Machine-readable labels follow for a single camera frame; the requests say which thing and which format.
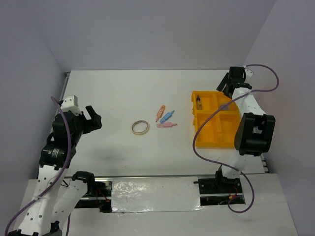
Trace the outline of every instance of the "gray wall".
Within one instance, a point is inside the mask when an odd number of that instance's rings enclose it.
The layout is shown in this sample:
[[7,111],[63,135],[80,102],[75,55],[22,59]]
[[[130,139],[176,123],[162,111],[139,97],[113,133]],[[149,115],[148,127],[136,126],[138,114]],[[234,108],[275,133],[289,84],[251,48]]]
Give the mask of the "gray wall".
[[0,232],[18,211],[56,109],[64,75],[21,3],[0,7]]
[[[281,80],[276,92],[256,97],[276,117],[267,162],[279,174],[301,236],[313,236],[315,223],[314,12],[314,0],[277,0],[246,59],[270,65]],[[255,88],[275,84],[265,69],[254,72]]]
[[23,0],[65,71],[242,65],[275,0]]

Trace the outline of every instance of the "orange marker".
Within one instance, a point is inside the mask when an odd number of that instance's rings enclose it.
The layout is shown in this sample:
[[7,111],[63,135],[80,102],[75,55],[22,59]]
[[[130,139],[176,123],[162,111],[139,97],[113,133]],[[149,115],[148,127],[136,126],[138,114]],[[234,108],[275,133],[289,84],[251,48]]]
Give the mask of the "orange marker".
[[158,113],[157,113],[157,119],[156,119],[156,122],[158,121],[158,119],[160,119],[163,115],[163,112],[165,110],[165,106],[161,106],[161,108],[159,109]]

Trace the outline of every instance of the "clear plastic wrap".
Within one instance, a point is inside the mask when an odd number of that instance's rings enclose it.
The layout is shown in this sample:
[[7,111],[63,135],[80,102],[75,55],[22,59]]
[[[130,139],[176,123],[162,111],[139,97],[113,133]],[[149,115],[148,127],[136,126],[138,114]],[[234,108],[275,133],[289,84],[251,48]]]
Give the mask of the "clear plastic wrap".
[[115,178],[113,212],[193,211],[202,209],[197,177]]

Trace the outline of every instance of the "roll of tape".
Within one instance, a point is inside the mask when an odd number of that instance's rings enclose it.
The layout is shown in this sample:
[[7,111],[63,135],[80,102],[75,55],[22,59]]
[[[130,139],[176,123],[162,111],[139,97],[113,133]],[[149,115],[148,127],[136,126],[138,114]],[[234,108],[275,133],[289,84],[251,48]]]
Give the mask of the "roll of tape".
[[[133,130],[133,128],[134,128],[137,124],[139,124],[139,123],[144,123],[144,124],[147,125],[146,129],[143,130],[142,132],[136,132],[136,131]],[[135,135],[144,135],[145,133],[148,132],[148,130],[149,130],[149,123],[147,123],[145,120],[138,120],[138,121],[136,121],[135,123],[133,123],[132,126],[131,126],[131,131],[132,131],[132,133],[135,134]]]

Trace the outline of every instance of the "yellow tray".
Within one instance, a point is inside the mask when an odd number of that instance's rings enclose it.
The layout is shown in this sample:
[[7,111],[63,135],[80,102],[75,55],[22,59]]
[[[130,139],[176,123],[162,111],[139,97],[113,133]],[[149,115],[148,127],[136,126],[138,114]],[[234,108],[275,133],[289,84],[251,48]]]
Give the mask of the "yellow tray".
[[[199,95],[202,110],[196,108],[196,98]],[[192,113],[195,132],[202,123],[221,105],[231,101],[222,92],[193,91]],[[240,124],[240,112],[235,103],[229,105],[228,110],[220,111],[201,130],[196,140],[196,147],[200,148],[234,148],[234,137]]]

